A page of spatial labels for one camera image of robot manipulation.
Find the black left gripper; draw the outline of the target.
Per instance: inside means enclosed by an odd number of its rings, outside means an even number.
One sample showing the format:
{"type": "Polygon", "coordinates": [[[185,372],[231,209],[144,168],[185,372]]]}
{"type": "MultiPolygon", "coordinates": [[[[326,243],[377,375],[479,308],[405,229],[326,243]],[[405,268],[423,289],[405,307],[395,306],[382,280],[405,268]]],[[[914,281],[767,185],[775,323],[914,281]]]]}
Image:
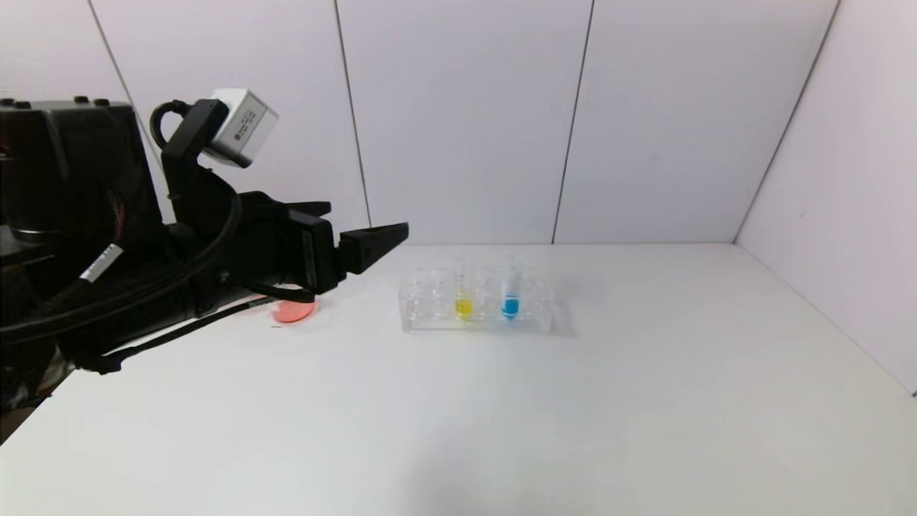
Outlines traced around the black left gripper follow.
{"type": "Polygon", "coordinates": [[[226,283],[267,293],[296,285],[304,296],[340,283],[340,273],[363,274],[408,239],[407,222],[340,233],[335,264],[329,201],[279,202],[263,192],[240,195],[242,219],[222,256],[226,283]]]}

